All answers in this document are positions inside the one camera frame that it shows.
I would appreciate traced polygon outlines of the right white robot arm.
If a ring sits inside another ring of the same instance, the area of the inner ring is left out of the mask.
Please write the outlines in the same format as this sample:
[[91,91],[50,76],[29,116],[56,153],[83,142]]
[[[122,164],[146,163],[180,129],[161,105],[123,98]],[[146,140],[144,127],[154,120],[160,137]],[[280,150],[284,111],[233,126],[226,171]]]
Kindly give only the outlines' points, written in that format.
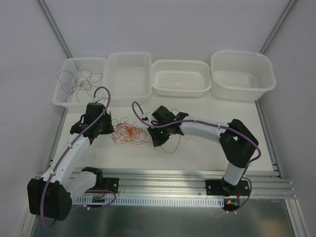
[[229,196],[239,190],[239,182],[251,162],[261,156],[259,142],[238,119],[229,123],[201,120],[188,113],[174,114],[164,106],[153,113],[146,113],[142,121],[149,123],[153,146],[163,145],[170,135],[191,135],[220,144],[228,161],[227,170],[215,191]]

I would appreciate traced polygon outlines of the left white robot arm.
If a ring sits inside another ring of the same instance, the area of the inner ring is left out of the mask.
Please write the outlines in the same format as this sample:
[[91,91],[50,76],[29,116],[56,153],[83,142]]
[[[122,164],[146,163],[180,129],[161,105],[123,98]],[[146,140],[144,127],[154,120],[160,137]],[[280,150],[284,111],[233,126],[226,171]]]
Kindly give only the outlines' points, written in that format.
[[41,218],[63,221],[69,215],[73,201],[87,190],[99,192],[104,187],[103,172],[85,167],[75,179],[70,176],[85,151],[99,135],[113,133],[111,114],[102,103],[92,102],[85,114],[70,130],[60,157],[40,177],[27,184],[29,211]]

